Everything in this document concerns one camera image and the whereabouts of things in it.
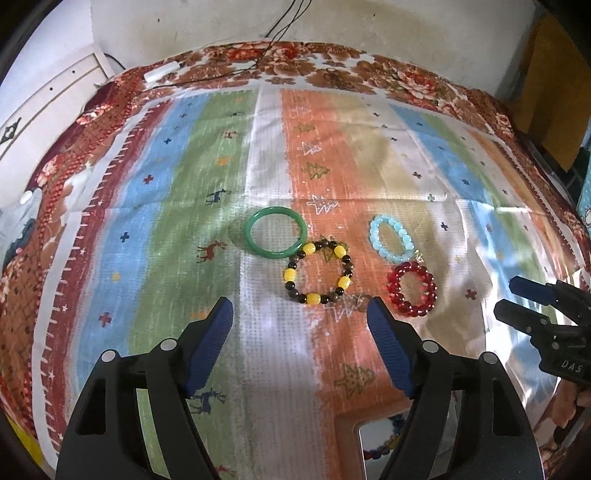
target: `yellow and black beaded bracelet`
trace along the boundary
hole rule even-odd
[[[343,275],[339,278],[336,288],[333,291],[330,291],[327,295],[320,295],[319,293],[300,293],[296,289],[296,284],[294,283],[296,280],[298,262],[302,258],[305,258],[306,255],[319,252],[323,248],[330,248],[335,253],[335,256],[340,258],[343,262]],[[338,301],[339,297],[343,295],[345,290],[351,285],[351,277],[353,277],[353,264],[351,263],[351,257],[347,255],[347,250],[345,250],[345,247],[342,245],[337,244],[334,240],[329,242],[326,238],[323,238],[319,242],[305,244],[290,257],[290,262],[287,264],[287,268],[283,272],[285,288],[288,290],[290,298],[299,303],[308,303],[310,305]]]

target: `screw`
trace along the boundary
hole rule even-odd
[[[496,363],[496,361],[498,360],[498,357],[492,352],[485,352],[484,355],[482,356],[482,358],[484,359],[484,361],[487,364],[491,364],[491,365],[494,365]]]
[[[169,352],[171,350],[174,350],[174,347],[177,346],[177,341],[174,338],[167,338],[166,340],[163,340],[162,343],[160,344],[160,348],[162,350],[164,350],[165,352]]]
[[[423,342],[423,350],[429,353],[437,353],[439,350],[439,345],[432,340],[426,340]]]
[[[104,352],[101,356],[100,359],[105,362],[108,363],[112,360],[115,359],[116,353],[113,350],[107,350],[106,352]]]

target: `blue stripe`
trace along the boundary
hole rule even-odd
[[[509,290],[510,279],[516,275],[525,275],[516,260],[518,256],[511,239],[496,212],[495,207],[500,205],[498,195],[495,195],[496,192],[489,192],[480,178],[455,153],[454,149],[463,148],[462,144],[451,131],[438,132],[433,128],[428,115],[400,106],[391,106],[409,129],[415,132],[439,170],[445,175],[447,182],[467,204],[478,240],[485,247],[486,259],[498,275],[503,297],[540,312],[540,305],[516,297]],[[503,212],[500,215],[512,214]],[[490,226],[490,232],[486,228],[487,225]],[[503,260],[499,260],[498,252],[502,254]],[[533,400],[536,403],[545,400],[553,392],[556,378],[538,369],[540,354],[530,344],[530,337],[511,327],[508,329],[513,346],[512,356],[518,360],[522,368],[519,372],[520,381],[525,383],[526,389],[532,388]]]
[[[181,99],[170,108],[121,184],[119,196],[107,213],[107,219],[109,215],[111,219],[102,227],[104,237],[97,239],[100,247],[95,258],[99,264],[93,268],[93,278],[87,282],[84,293],[92,295],[92,301],[80,335],[77,359],[80,388],[105,349],[128,354],[128,336],[148,268],[152,226],[161,215],[161,202],[170,192],[193,125],[209,98],[210,95],[200,95]],[[124,242],[122,236],[129,238]],[[121,276],[119,281],[113,280],[114,274]],[[105,312],[112,320],[103,327],[99,317]]]

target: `white plug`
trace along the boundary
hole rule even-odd
[[[150,70],[149,72],[144,73],[144,80],[146,81],[146,83],[157,82],[169,73],[180,70],[180,68],[181,66],[179,62],[172,61],[170,63],[167,63],[166,65],[158,67],[157,69]]]

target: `blue gripper pad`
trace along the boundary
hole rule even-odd
[[[189,379],[185,383],[185,390],[194,395],[197,390],[204,388],[207,379],[212,374],[213,366],[222,350],[230,329],[232,328],[232,318],[234,308],[232,302],[228,299],[220,300],[221,304],[210,312],[213,318],[207,317],[206,321],[211,321],[205,335],[201,339],[198,347],[193,352],[189,361]]]
[[[509,282],[509,290],[514,295],[540,303],[542,305],[553,305],[556,303],[556,296],[546,285],[523,277],[513,277]]]
[[[392,383],[410,398],[414,394],[414,384],[410,377],[413,365],[392,330],[387,315],[389,315],[389,312],[386,314],[382,310],[377,299],[373,299],[369,303],[367,310],[369,331],[374,337],[374,342],[378,347],[379,354]]]

